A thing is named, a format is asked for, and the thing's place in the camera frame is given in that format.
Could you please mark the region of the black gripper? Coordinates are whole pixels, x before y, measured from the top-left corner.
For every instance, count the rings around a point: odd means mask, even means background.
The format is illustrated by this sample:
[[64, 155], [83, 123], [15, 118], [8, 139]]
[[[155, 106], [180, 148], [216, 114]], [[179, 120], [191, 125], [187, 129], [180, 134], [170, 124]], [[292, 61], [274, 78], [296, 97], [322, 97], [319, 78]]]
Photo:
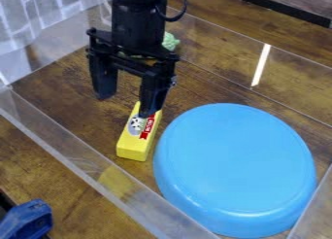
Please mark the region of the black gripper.
[[[155, 114], [176, 84], [174, 63], [179, 56], [163, 46], [166, 23], [179, 20], [167, 16], [167, 0], [112, 0], [112, 30], [91, 28], [88, 63], [96, 98], [104, 100], [118, 92], [119, 67], [143, 74], [139, 117]], [[156, 59], [166, 66], [136, 62], [135, 56]]]

